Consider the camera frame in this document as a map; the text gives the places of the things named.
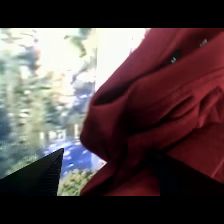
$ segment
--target red jacket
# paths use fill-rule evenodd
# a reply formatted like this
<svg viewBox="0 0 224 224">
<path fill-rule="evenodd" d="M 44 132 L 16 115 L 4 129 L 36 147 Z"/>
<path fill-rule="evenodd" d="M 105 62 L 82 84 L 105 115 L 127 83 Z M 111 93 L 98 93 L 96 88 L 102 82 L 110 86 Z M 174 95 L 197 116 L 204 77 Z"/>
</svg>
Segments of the red jacket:
<svg viewBox="0 0 224 224">
<path fill-rule="evenodd" d="M 81 141 L 107 164 L 81 195 L 160 195 L 151 151 L 224 182 L 223 90 L 223 29 L 151 29 L 92 98 Z"/>
</svg>

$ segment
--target dark red cloth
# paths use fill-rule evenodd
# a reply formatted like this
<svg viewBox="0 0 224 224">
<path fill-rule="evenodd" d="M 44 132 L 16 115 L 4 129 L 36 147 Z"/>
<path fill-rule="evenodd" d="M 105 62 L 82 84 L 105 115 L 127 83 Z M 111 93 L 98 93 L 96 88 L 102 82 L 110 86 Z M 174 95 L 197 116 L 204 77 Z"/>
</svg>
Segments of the dark red cloth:
<svg viewBox="0 0 224 224">
<path fill-rule="evenodd" d="M 81 141 L 107 164 L 81 195 L 160 195 L 151 150 L 224 182 L 223 89 L 223 29 L 151 29 L 92 98 Z"/>
</svg>

